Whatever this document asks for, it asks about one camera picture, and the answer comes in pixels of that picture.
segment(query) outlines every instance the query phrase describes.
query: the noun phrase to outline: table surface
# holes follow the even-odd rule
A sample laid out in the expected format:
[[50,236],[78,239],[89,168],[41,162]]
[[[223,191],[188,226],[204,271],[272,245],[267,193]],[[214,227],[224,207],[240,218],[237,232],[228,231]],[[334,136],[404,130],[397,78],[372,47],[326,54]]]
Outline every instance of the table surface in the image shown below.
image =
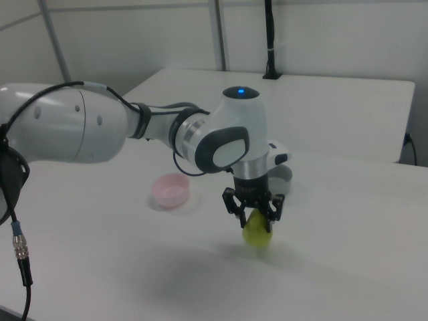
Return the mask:
[[[144,83],[127,98],[156,104],[157,93],[138,91]],[[98,165],[32,163],[17,206],[34,279],[30,317],[426,320],[427,169],[302,151],[288,166],[282,220],[270,246],[254,249],[224,208],[227,173],[191,178],[176,209],[155,204],[150,184],[177,171],[160,142],[128,140]],[[0,257],[0,305],[21,312],[7,224]]]

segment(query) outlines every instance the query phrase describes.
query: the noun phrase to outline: yellow-green ball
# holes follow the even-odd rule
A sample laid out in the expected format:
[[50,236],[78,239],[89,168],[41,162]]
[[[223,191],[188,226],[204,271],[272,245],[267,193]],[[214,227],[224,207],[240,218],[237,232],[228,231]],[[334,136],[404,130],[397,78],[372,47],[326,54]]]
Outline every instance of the yellow-green ball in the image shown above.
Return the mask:
[[243,239],[250,245],[263,247],[269,244],[273,231],[266,231],[266,218],[258,209],[254,209],[248,217],[247,223],[242,229]]

